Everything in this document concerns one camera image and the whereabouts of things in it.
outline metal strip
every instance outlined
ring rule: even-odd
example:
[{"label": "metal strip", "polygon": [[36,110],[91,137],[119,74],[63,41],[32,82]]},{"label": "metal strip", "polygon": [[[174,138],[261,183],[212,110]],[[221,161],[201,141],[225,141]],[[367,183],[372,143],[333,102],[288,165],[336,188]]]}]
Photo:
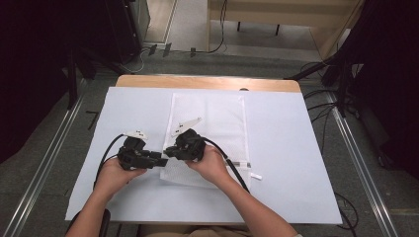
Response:
[{"label": "metal strip", "polygon": [[[327,100],[330,103],[336,102],[336,98],[332,93],[327,94]],[[392,222],[391,216],[385,206],[385,203],[377,189],[376,183],[374,182],[367,164],[364,161],[363,155],[358,148],[357,142],[351,132],[349,125],[345,118],[342,118],[338,110],[333,109],[333,115],[338,123],[339,129],[345,140],[346,146],[348,147],[355,169],[358,172],[361,183],[366,191],[367,197],[373,208],[374,214],[379,227],[381,228],[384,237],[398,237],[395,226]]]},{"label": "metal strip", "polygon": [[21,200],[19,201],[18,207],[7,226],[3,237],[9,236],[19,236],[29,214],[32,211],[32,208],[35,205],[35,202],[40,195],[41,189],[43,184],[46,181],[46,178],[49,174],[49,171],[52,168],[52,165],[55,161],[55,158],[61,148],[61,145],[68,133],[68,130],[72,126],[75,117],[80,109],[80,105],[83,101],[84,94],[88,88],[88,82],[85,79],[82,79],[79,85],[80,88],[80,96],[77,99],[76,103],[72,110],[67,111],[65,114],[49,148],[47,149],[45,155],[42,158],[42,161],[35,173],[31,183],[29,184],[27,190],[25,191],[24,195],[22,196]]}]

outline person's right hand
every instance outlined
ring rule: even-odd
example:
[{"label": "person's right hand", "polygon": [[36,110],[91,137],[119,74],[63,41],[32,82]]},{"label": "person's right hand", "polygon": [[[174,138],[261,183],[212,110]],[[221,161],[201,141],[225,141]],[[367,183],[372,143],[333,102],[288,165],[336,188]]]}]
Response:
[{"label": "person's right hand", "polygon": [[197,171],[201,176],[218,186],[220,182],[232,179],[225,167],[224,159],[218,149],[207,145],[201,161],[186,161],[189,168]]}]

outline white tabletop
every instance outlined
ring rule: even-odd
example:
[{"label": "white tabletop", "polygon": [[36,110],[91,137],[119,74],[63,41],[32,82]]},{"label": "white tabletop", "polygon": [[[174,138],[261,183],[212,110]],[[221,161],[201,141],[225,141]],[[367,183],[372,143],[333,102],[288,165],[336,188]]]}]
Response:
[{"label": "white tabletop", "polygon": [[[243,95],[252,172],[263,177],[251,181],[251,194],[290,223],[342,222],[301,93],[155,88],[110,88],[66,220],[91,194],[99,162],[117,135],[143,130],[149,136],[146,148],[161,151],[175,92]],[[109,154],[116,154],[123,142]],[[243,223],[220,190],[162,181],[159,168],[131,181],[108,209],[119,222]]]}]

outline person's left hand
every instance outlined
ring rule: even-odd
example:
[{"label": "person's left hand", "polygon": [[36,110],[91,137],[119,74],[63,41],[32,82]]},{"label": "person's left hand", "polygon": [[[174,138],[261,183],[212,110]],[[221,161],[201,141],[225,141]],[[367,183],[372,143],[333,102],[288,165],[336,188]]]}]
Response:
[{"label": "person's left hand", "polygon": [[129,181],[146,171],[146,169],[126,171],[121,167],[117,158],[109,159],[102,167],[94,192],[109,200]]}]

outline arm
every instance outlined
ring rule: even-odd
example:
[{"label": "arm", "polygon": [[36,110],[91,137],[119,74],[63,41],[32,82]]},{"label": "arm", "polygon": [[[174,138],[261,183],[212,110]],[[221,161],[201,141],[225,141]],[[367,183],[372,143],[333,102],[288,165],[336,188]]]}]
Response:
[{"label": "arm", "polygon": [[207,146],[202,161],[186,163],[230,198],[254,236],[294,237],[296,235],[293,227],[282,217],[252,197],[230,177],[216,148]]},{"label": "arm", "polygon": [[133,178],[146,170],[125,171],[118,159],[108,160],[99,174],[98,182],[65,236],[99,236],[102,216],[108,201]]}]

